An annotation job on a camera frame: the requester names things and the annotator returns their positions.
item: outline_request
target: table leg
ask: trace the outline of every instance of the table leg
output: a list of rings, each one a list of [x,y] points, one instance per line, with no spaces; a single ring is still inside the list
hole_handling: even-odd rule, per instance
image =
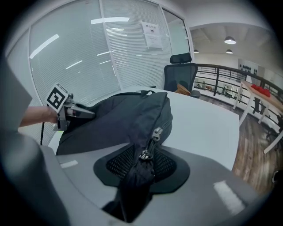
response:
[[[260,120],[258,121],[258,124],[260,124],[264,118],[264,116],[266,116],[268,114],[268,109],[269,109],[269,105],[266,105],[266,108],[264,109],[264,112],[260,118]]]
[[[248,114],[248,112],[249,112],[249,108],[250,108],[251,105],[252,105],[253,98],[254,98],[254,96],[253,96],[253,94],[251,94],[251,97],[249,98],[247,107],[246,107],[244,113],[242,114],[242,116],[241,116],[241,118],[240,118],[240,125],[242,125],[243,121],[245,120],[245,118],[246,118],[246,116],[247,116],[247,114]]]
[[[240,95],[241,95],[242,87],[243,87],[243,84],[241,83],[241,85],[240,85],[240,89],[239,89],[239,92],[238,92],[238,96],[237,96],[237,99],[236,99],[235,104],[234,104],[234,107],[233,107],[233,109],[234,109],[234,110],[235,110],[236,105],[237,105],[237,103],[238,103],[238,101],[239,101],[239,99],[240,99]]]
[[[264,150],[264,153],[268,153],[283,137],[283,131],[276,137],[276,139]]]

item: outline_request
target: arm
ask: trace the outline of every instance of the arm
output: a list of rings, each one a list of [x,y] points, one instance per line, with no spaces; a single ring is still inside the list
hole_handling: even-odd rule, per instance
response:
[[[48,106],[28,107],[20,127],[42,122],[57,123],[57,113]]]

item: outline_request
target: black railing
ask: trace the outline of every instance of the black railing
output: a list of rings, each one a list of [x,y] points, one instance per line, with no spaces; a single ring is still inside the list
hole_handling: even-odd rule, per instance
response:
[[[235,87],[240,87],[241,81],[246,81],[247,76],[250,76],[251,79],[252,79],[252,83],[255,83],[256,85],[261,86],[262,88],[269,89],[269,91],[272,95],[274,95],[279,101],[283,102],[283,90],[280,87],[276,86],[275,84],[271,83],[270,81],[267,81],[266,79],[264,79],[262,77],[259,77],[257,75],[254,75],[254,74],[242,71],[242,70],[238,70],[238,69],[235,69],[235,68],[229,68],[229,67],[225,67],[225,66],[220,66],[220,65],[214,65],[214,64],[197,64],[197,65],[198,65],[198,74],[203,75],[203,76],[197,75],[196,76],[197,79],[209,79],[211,81],[215,81],[215,85],[211,84],[211,83],[195,81],[195,84],[196,84],[195,88],[197,88],[197,89],[213,92],[214,96],[216,94],[219,94],[219,95],[223,95],[225,97],[232,98],[232,99],[236,100],[237,95],[239,95],[238,90],[233,91],[233,90],[230,90],[226,87],[221,87],[221,86],[219,86],[218,82],[223,83],[223,84],[229,84],[229,85],[235,86]],[[231,80],[231,82],[223,81],[222,78],[229,79],[229,80]],[[235,93],[235,96],[233,97],[227,91]],[[242,97],[245,97],[245,98],[248,98],[248,99],[249,99],[249,97],[241,94],[240,99],[239,99],[239,102],[247,105],[248,103],[242,101]],[[259,106],[260,106],[261,109],[255,109],[255,107],[253,107],[253,106],[252,106],[252,108],[254,109],[254,112],[257,111],[260,114],[263,114],[265,107],[261,102],[259,102]],[[270,109],[269,109],[269,112],[274,114],[275,116],[277,116],[277,114]],[[278,125],[278,123],[276,121],[274,121],[274,119],[272,119],[270,116],[266,115],[266,117],[269,118],[271,121],[273,121],[274,123],[276,123]]]

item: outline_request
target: red object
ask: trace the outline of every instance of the red object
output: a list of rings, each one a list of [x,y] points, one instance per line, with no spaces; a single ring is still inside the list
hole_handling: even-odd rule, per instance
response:
[[[267,89],[263,89],[262,87],[259,87],[255,84],[251,85],[251,88],[254,88],[255,90],[259,91],[261,94],[270,97],[270,92]]]

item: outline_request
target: white table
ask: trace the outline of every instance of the white table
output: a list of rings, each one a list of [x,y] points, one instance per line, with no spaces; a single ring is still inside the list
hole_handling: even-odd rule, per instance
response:
[[[269,106],[270,105],[273,105],[276,109],[278,109],[278,111],[283,114],[283,104],[276,99],[275,96],[273,95],[270,95],[270,97],[267,97],[265,96],[264,94],[260,93],[259,91],[255,90],[254,88],[252,88],[252,83],[249,83],[247,81],[242,81],[241,82],[241,86],[240,86],[240,89],[239,89],[239,95],[237,96],[237,99],[234,103],[234,107],[233,109],[236,108],[236,105],[239,101],[239,97],[240,97],[240,94],[241,94],[241,91],[242,91],[242,88],[243,88],[243,85],[247,88],[248,92],[251,94],[250,98],[249,98],[249,101],[248,101],[248,104],[247,104],[247,107],[246,109],[244,110],[244,113],[242,114],[241,118],[240,118],[240,125],[243,123],[243,121],[245,120],[248,112],[249,112],[249,108],[251,107],[252,105],[252,102],[254,100],[254,98],[258,98],[260,99],[263,103],[264,103],[264,106],[265,106],[265,110],[260,118],[260,120],[258,121],[258,123],[261,123],[264,116],[266,114],[268,114],[268,109],[269,109]],[[277,136],[277,138],[264,150],[264,153],[268,153],[280,140],[281,138],[283,137],[283,131]]]
[[[164,90],[133,86],[120,92]],[[166,91],[173,115],[172,131],[163,145],[211,158],[229,170],[235,162],[239,141],[239,116],[203,100]],[[61,133],[49,147],[57,149]]]

